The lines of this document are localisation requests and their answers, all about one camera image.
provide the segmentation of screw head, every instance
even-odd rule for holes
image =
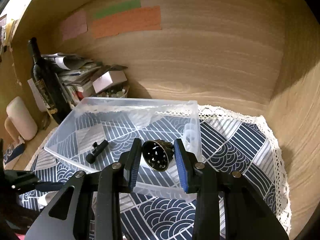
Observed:
[[[111,165],[111,167],[113,168],[113,169],[119,169],[119,168],[121,168],[121,163],[113,163],[112,165]]]
[[[85,175],[84,171],[77,171],[77,172],[75,173],[76,178],[81,178],[81,177],[83,177],[84,175]]]
[[[203,169],[205,166],[204,166],[204,163],[196,163],[195,164],[195,167],[199,170]]]
[[[233,171],[231,174],[232,174],[232,176],[234,176],[235,178],[240,178],[240,177],[241,177],[241,172],[239,172],[239,171]]]

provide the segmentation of clutter pile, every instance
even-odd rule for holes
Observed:
[[[85,97],[127,97],[129,85],[121,65],[103,65],[76,54],[45,54],[58,76],[64,96],[73,109]]]

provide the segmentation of blue gripper pad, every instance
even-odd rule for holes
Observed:
[[[178,169],[180,185],[183,188],[183,191],[187,193],[188,192],[188,188],[189,188],[188,175],[187,175],[187,169],[185,167],[185,164],[183,162],[183,158],[182,158],[182,155],[181,155],[181,152],[180,152],[180,149],[184,150],[184,146],[183,146],[183,143],[182,143],[181,139],[175,139],[174,143],[173,143],[173,146],[174,146],[174,157],[176,159],[176,165],[177,165],[177,169]]]
[[[127,159],[126,165],[124,167],[125,171],[127,170],[126,169],[127,167],[130,170],[129,184],[128,184],[128,187],[130,189],[133,189],[136,186],[136,183],[137,183],[141,154],[142,154],[141,139],[135,138],[133,140],[133,144],[131,146],[130,154],[129,154],[129,157]]]

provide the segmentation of white box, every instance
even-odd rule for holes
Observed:
[[[92,84],[95,92],[100,93],[108,87],[120,84],[124,81],[127,81],[124,72],[122,70],[117,70],[104,73],[101,77],[93,81]]]

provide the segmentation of clear plastic container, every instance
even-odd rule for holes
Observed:
[[[74,170],[101,171],[129,151],[134,138],[181,138],[187,151],[202,159],[201,136],[196,101],[173,101],[133,98],[84,98],[50,137],[44,149]],[[108,147],[94,164],[85,161],[92,144],[104,139]],[[166,171],[154,171],[141,157],[134,192],[171,199],[191,201],[180,187],[175,160]]]

